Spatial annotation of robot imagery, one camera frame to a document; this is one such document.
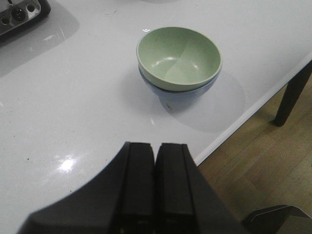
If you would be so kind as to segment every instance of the black plastic device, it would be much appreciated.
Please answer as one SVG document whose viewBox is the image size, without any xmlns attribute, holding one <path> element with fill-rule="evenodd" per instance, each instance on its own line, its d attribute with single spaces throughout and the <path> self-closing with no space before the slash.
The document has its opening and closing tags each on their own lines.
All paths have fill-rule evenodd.
<svg viewBox="0 0 312 234">
<path fill-rule="evenodd" d="M 25 30 L 50 11 L 47 0 L 0 0 L 0 39 Z"/>
<path fill-rule="evenodd" d="M 19 234 L 247 234 L 187 145 L 126 142 L 94 179 L 29 215 Z"/>
</svg>

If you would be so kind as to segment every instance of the table leg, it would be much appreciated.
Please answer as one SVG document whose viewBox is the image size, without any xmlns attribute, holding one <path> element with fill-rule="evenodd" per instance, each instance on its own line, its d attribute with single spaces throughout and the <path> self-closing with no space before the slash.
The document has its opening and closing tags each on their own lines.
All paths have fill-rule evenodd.
<svg viewBox="0 0 312 234">
<path fill-rule="evenodd" d="M 297 75 L 289 82 L 284 93 L 281 104 L 278 108 L 274 124 L 278 127 L 283 126 L 294 105 L 296 104 L 304 86 L 312 72 L 312 61 L 310 61 Z"/>
</svg>

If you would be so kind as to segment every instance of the white surface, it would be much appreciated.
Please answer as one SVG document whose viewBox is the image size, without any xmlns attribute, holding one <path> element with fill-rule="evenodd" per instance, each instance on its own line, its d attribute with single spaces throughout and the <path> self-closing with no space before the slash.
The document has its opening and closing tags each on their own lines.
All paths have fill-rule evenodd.
<svg viewBox="0 0 312 234">
<path fill-rule="evenodd" d="M 0 44 L 0 233 L 70 194 L 125 141 L 187 143 L 197 164 L 312 59 L 312 1 L 49 1 L 48 19 Z M 220 48 L 212 88 L 188 105 L 142 81 L 138 40 L 164 26 Z"/>
</svg>

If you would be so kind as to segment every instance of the bowl rim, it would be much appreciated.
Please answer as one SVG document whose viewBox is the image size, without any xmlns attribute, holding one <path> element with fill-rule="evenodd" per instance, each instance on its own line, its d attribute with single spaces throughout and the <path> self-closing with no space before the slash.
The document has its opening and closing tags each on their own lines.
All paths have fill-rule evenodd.
<svg viewBox="0 0 312 234">
<path fill-rule="evenodd" d="M 218 51 L 219 56 L 220 56 L 220 63 L 219 63 L 219 66 L 218 66 L 217 70 L 216 70 L 211 76 L 209 76 L 207 79 L 202 80 L 201 82 L 192 82 L 192 83 L 187 83 L 187 84 L 176 83 L 176 82 L 170 82 L 170 81 L 167 81 L 167 80 L 165 80 L 165 79 L 163 79 L 163 78 L 161 78 L 161 77 L 159 77 L 159 76 L 154 75 L 149 69 L 147 69 L 147 68 L 143 65 L 142 60 L 141 60 L 141 58 L 140 58 L 140 56 L 139 56 L 139 54 L 138 54 L 139 46 L 140 46 L 140 43 L 143 41 L 143 39 L 144 39 L 147 35 L 149 35 L 150 33 L 153 33 L 153 32 L 155 32 L 155 31 L 162 30 L 162 29 L 168 29 L 168 28 L 178 28 L 178 29 L 183 29 L 183 30 L 192 31 L 192 32 L 195 32 L 195 33 L 197 33 L 197 34 L 200 34 L 201 36 L 203 36 L 203 37 L 205 37 L 207 40 L 209 40 L 209 41 L 212 43 L 212 45 L 216 48 L 216 50 Z M 157 79 L 159 79 L 159 80 L 161 80 L 161 81 L 163 81 L 163 82 L 165 82 L 165 83 L 168 83 L 168 84 L 182 85 L 182 86 L 190 86 L 190 85 L 198 85 L 198 84 L 206 83 L 206 82 L 210 81 L 211 79 L 213 79 L 213 77 L 221 70 L 221 67 L 222 67 L 222 55 L 221 55 L 221 53 L 220 53 L 220 50 L 219 50 L 219 48 L 217 47 L 217 45 L 216 45 L 209 37 L 207 37 L 206 35 L 204 35 L 204 34 L 198 32 L 198 31 L 196 31 L 196 30 L 189 29 L 189 28 L 184 28 L 184 27 L 178 27 L 178 26 L 170 26 L 170 27 L 161 27 L 161 28 L 157 28 L 157 29 L 154 29 L 154 30 L 149 31 L 147 34 L 145 34 L 144 36 L 142 36 L 141 39 L 138 41 L 138 43 L 137 43 L 137 45 L 136 45 L 136 58 L 137 58 L 139 64 L 140 64 L 148 73 L 150 73 L 153 77 L 155 77 L 155 78 L 157 78 Z"/>
</svg>

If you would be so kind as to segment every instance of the chair leg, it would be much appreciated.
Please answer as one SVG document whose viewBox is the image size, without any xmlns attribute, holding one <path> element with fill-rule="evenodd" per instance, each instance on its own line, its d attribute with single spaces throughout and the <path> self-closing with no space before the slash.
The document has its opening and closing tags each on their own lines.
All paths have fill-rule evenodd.
<svg viewBox="0 0 312 234">
<path fill-rule="evenodd" d="M 295 206 L 279 205 L 252 212 L 242 221 L 252 234 L 311 233 L 312 218 Z"/>
<path fill-rule="evenodd" d="M 283 126 L 296 104 L 304 86 L 309 80 L 312 72 L 312 61 L 310 61 L 297 75 L 289 82 L 284 93 L 281 104 L 278 108 L 274 124 L 278 127 Z"/>
</svg>

